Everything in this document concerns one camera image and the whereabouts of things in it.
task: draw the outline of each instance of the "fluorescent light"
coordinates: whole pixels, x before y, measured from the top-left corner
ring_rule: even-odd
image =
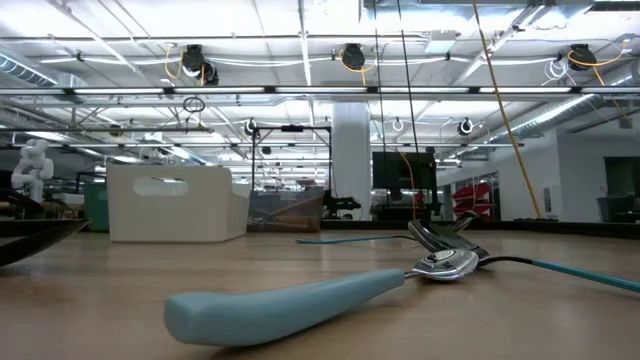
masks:
[[[407,87],[386,87],[383,86],[380,88],[381,92],[388,92],[388,93],[408,93],[409,92],[409,88]],[[439,93],[448,93],[448,94],[460,94],[460,93],[468,93],[469,92],[469,88],[468,87],[457,87],[457,86],[450,86],[450,87],[430,87],[430,86],[421,86],[421,87],[411,87],[411,92],[412,93],[419,93],[419,94],[439,94]]]
[[[139,163],[142,160],[138,159],[138,158],[134,158],[131,156],[114,156],[113,157],[114,160],[118,160],[118,161],[122,161],[122,162],[126,162],[129,164],[135,164],[135,163]]]
[[[0,95],[63,95],[62,89],[0,89]]]
[[[27,134],[31,136],[37,136],[39,138],[51,140],[51,141],[68,141],[69,139],[66,136],[62,136],[56,133],[49,133],[44,131],[29,131]]]
[[[185,160],[188,160],[188,159],[191,158],[191,155],[189,155],[189,153],[186,150],[181,149],[181,148],[179,148],[177,146],[172,147],[171,148],[171,152],[174,155],[179,156],[179,157],[181,157],[181,158],[183,158]]]
[[[118,144],[69,144],[69,147],[77,147],[77,148],[113,148],[118,147]]]
[[[167,78],[160,79],[160,82],[167,83],[167,84],[171,85],[172,87],[176,87],[176,84],[174,84],[171,80],[169,80]]]
[[[582,88],[583,93],[640,93],[640,87],[588,87]]]
[[[278,93],[364,93],[367,92],[365,86],[358,87],[324,87],[324,86],[298,86],[298,87],[276,87]]]
[[[162,88],[103,88],[103,89],[75,89],[78,95],[102,95],[102,94],[162,94]]]
[[[100,154],[97,151],[93,151],[91,149],[83,149],[83,148],[79,148],[79,151],[82,151],[85,154],[89,154],[89,155],[93,155],[93,156],[102,156],[102,154]]]
[[[263,87],[182,87],[175,88],[176,94],[238,94],[238,93],[261,93]]]
[[[501,93],[505,94],[530,94],[530,93],[567,93],[571,91],[568,86],[551,86],[551,87],[499,87]],[[495,89],[492,87],[480,88],[481,93],[493,93]]]

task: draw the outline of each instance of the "computer monitor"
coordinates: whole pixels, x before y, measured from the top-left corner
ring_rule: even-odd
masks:
[[[414,186],[411,186],[409,167],[399,153],[374,152],[374,189],[431,189],[435,185],[436,162],[432,154],[420,153],[419,160],[416,153],[404,155],[411,164]]]

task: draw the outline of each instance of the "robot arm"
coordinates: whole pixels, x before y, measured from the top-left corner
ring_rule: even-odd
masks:
[[[36,202],[42,200],[42,180],[53,177],[53,161],[47,159],[44,154],[48,147],[49,143],[45,140],[27,141],[27,146],[20,150],[20,162],[11,175],[13,188],[19,189],[25,183],[29,184],[30,197]],[[28,167],[33,167],[33,170],[28,175],[22,174]]]

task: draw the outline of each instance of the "ceiling light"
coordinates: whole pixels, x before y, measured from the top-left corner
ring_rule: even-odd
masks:
[[[632,94],[635,94],[640,92],[640,87],[611,87],[611,86],[587,87],[587,88],[582,88],[582,92],[583,93],[616,93],[616,94],[632,93]]]
[[[181,157],[183,159],[190,159],[191,158],[191,155],[189,155],[189,153],[186,150],[181,149],[181,148],[179,148],[177,146],[172,147],[171,148],[171,152],[173,153],[173,155],[176,155],[176,156]]]
[[[140,160],[138,158],[134,158],[134,157],[131,157],[131,156],[120,156],[120,155],[119,156],[114,156],[113,159],[117,160],[117,161],[121,161],[121,162],[126,162],[126,163],[129,163],[129,164],[135,164],[135,163],[139,163],[139,162],[142,161],[142,160]]]
[[[501,93],[505,94],[530,94],[530,93],[568,93],[571,88],[568,86],[552,86],[552,87],[499,87]],[[494,93],[492,87],[480,88],[481,93]]]
[[[176,84],[174,84],[174,83],[173,83],[171,80],[169,80],[169,79],[160,79],[160,82],[167,83],[167,84],[169,84],[169,85],[171,85],[171,86],[173,86],[173,87],[176,87]]]
[[[93,155],[93,156],[102,156],[102,154],[100,154],[97,151],[93,151],[91,149],[83,149],[83,148],[79,148],[79,151],[82,151],[85,154],[89,154],[89,155]]]
[[[278,93],[364,93],[367,92],[367,88],[364,86],[359,87],[324,87],[324,86],[297,86],[297,87],[276,87]]]
[[[29,131],[27,134],[31,136],[36,136],[42,139],[47,139],[51,141],[68,141],[69,139],[66,136],[59,135],[56,133],[44,132],[44,131]]]
[[[180,87],[173,90],[176,94],[241,94],[261,93],[263,87]]]
[[[446,54],[456,42],[457,34],[456,30],[431,31],[425,54]]]
[[[396,118],[396,121],[393,122],[393,130],[402,131],[402,129],[404,129],[404,124],[399,118]]]
[[[75,89],[78,95],[102,95],[102,94],[162,94],[162,88],[102,88],[102,89]]]
[[[380,88],[381,92],[391,92],[391,93],[408,93],[408,87],[387,87],[383,86]],[[430,86],[420,86],[420,87],[411,87],[412,93],[419,94],[438,94],[438,93],[447,93],[447,94],[460,94],[460,93],[468,93],[468,87],[458,87],[458,86],[450,86],[450,87],[430,87]]]
[[[69,144],[69,147],[77,148],[98,148],[98,147],[118,147],[119,144]]]
[[[64,95],[62,89],[0,89],[0,95]]]

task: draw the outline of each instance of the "wooden table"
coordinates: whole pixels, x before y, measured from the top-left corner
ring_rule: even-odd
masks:
[[[640,241],[466,234],[495,255],[530,256],[640,280]],[[77,234],[0,269],[2,358],[620,360],[640,354],[640,296],[509,263],[457,283],[408,281],[355,311],[269,345],[191,346],[167,334],[163,301],[176,292],[249,292],[374,269],[408,269],[425,254],[407,240],[315,246],[296,245],[293,238],[250,234],[223,244],[112,245],[104,234]]]

